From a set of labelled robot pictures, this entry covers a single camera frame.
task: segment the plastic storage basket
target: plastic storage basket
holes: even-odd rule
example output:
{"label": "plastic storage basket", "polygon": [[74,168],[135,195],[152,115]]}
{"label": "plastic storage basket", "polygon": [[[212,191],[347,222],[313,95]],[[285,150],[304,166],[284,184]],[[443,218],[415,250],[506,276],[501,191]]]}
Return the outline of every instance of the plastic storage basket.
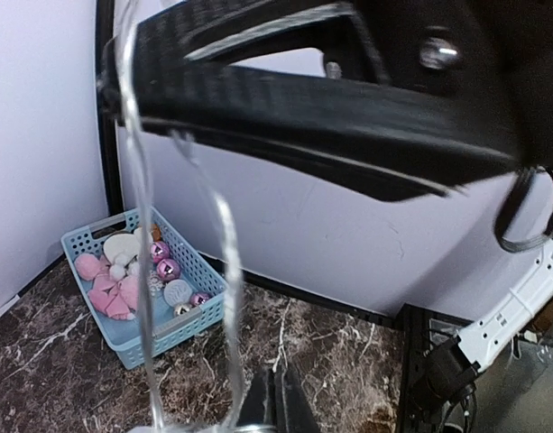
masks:
{"label": "plastic storage basket", "polygon": [[[164,301],[162,295],[152,298],[154,315],[152,353],[156,356],[222,319],[224,316],[223,291],[226,282],[154,208],[152,208],[152,220],[160,228],[162,240],[170,247],[171,257],[182,268],[181,279],[186,281],[195,292],[204,291],[212,297],[208,302],[178,317],[174,317],[173,308]],[[115,320],[96,312],[87,295],[92,289],[92,282],[81,280],[74,266],[74,261],[82,253],[92,253],[96,257],[102,253],[104,241],[109,235],[95,238],[93,236],[95,232],[124,221],[125,231],[132,232],[139,225],[138,211],[130,210],[69,232],[61,238],[61,244],[102,336],[110,348],[117,353],[124,367],[129,370],[143,364],[139,319]]]}

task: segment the clear plastic tube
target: clear plastic tube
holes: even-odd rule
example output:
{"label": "clear plastic tube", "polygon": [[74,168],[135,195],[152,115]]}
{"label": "clear plastic tube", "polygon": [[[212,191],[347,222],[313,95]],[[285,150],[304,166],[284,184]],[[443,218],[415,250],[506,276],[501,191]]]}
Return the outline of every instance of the clear plastic tube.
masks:
{"label": "clear plastic tube", "polygon": [[[161,1],[162,6],[168,2]],[[120,91],[122,94],[122,111],[124,115],[124,124],[127,131],[126,149],[130,155],[130,163],[133,173],[134,192],[139,208],[140,221],[143,227],[152,225],[152,175],[148,157],[143,148],[141,140],[142,123],[139,109],[135,98],[133,87],[133,60],[134,46],[136,40],[137,23],[134,21],[134,13],[138,1],[130,0],[124,8],[121,34],[119,36],[117,50],[117,67]],[[194,141],[191,135],[184,139],[172,131],[171,138],[180,153],[194,167],[198,175],[198,184],[204,190],[214,205],[215,215],[217,216],[216,229],[221,239],[222,251],[226,262],[226,282],[224,302],[224,328],[226,333],[226,345],[229,355],[229,379],[232,385],[233,406],[225,421],[221,426],[212,426],[204,430],[195,430],[180,426],[164,426],[163,408],[161,395],[158,389],[152,362],[152,333],[153,333],[153,312],[152,298],[148,288],[148,270],[150,268],[149,260],[149,233],[144,229],[142,231],[141,252],[140,252],[140,291],[138,316],[141,325],[142,350],[144,366],[147,374],[148,385],[150,389],[150,400],[152,409],[152,428],[135,428],[133,431],[154,431],[163,432],[196,432],[200,433],[224,433],[227,431],[247,431],[247,432],[270,432],[274,431],[272,426],[247,426],[237,428],[235,426],[240,409],[244,402],[244,368],[238,351],[238,328],[239,314],[241,308],[243,273],[238,253],[235,222],[224,197],[214,188],[212,180],[207,176],[204,170],[199,166],[198,160],[194,154]]]}
{"label": "clear plastic tube", "polygon": [[160,432],[164,428],[163,409],[161,395],[153,372],[152,362],[152,333],[153,311],[152,297],[148,288],[148,269],[150,266],[149,233],[147,227],[152,226],[152,176],[147,156],[142,147],[141,131],[142,123],[135,99],[133,87],[133,63],[134,47],[137,24],[134,21],[134,13],[138,2],[130,0],[124,9],[121,23],[121,34],[117,39],[118,44],[118,80],[122,93],[122,111],[124,114],[125,130],[127,131],[126,148],[130,154],[134,192],[140,213],[142,230],[140,251],[140,289],[138,295],[138,316],[142,338],[142,352],[148,386],[150,389],[150,402],[152,408],[153,429]]}
{"label": "clear plastic tube", "polygon": [[228,348],[228,373],[232,385],[232,409],[223,426],[232,429],[238,421],[238,414],[244,402],[244,368],[238,351],[239,316],[242,298],[242,264],[238,253],[235,223],[230,206],[214,187],[211,178],[200,166],[195,154],[195,143],[191,134],[181,137],[176,131],[171,131],[171,137],[176,149],[191,164],[198,174],[198,185],[214,205],[218,236],[221,239],[222,254],[226,264],[227,287],[224,292],[224,330]]}

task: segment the white ball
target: white ball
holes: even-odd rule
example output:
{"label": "white ball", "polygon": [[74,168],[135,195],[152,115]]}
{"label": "white ball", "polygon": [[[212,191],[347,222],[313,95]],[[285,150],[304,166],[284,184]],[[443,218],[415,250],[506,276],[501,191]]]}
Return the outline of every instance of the white ball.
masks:
{"label": "white ball", "polygon": [[110,267],[110,278],[112,281],[120,281],[125,277],[125,267],[115,264]]}
{"label": "white ball", "polygon": [[128,275],[140,275],[140,264],[138,262],[133,262],[129,264]]}
{"label": "white ball", "polygon": [[127,264],[131,261],[132,261],[132,257],[130,257],[128,254],[120,253],[115,257],[114,264],[119,264],[120,266],[127,266]]}

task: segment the shiny pink ball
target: shiny pink ball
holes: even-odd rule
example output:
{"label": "shiny pink ball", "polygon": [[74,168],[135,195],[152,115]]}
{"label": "shiny pink ball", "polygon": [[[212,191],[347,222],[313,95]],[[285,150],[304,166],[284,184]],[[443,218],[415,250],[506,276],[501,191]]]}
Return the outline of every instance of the shiny pink ball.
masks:
{"label": "shiny pink ball", "polygon": [[170,258],[170,248],[162,241],[157,241],[150,247],[150,254],[152,255],[152,262],[159,263],[163,259]]}
{"label": "shiny pink ball", "polygon": [[156,266],[156,272],[162,281],[176,280],[180,277],[180,265],[175,260],[162,259]]}
{"label": "shiny pink ball", "polygon": [[194,307],[197,307],[198,305],[202,305],[204,302],[207,302],[210,300],[210,295],[204,292],[200,293],[194,293],[192,297],[189,299],[189,303],[192,304]]}

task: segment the screw head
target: screw head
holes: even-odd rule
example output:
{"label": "screw head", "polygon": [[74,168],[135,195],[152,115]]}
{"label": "screw head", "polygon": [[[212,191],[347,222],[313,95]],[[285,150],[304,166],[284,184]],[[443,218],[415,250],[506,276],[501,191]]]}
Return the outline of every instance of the screw head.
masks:
{"label": "screw head", "polygon": [[454,67],[460,60],[458,48],[442,38],[427,38],[420,45],[420,65],[427,69],[445,70]]}
{"label": "screw head", "polygon": [[325,69],[326,69],[328,78],[332,78],[332,79],[342,78],[342,69],[340,68],[340,65],[335,61],[327,62]]}

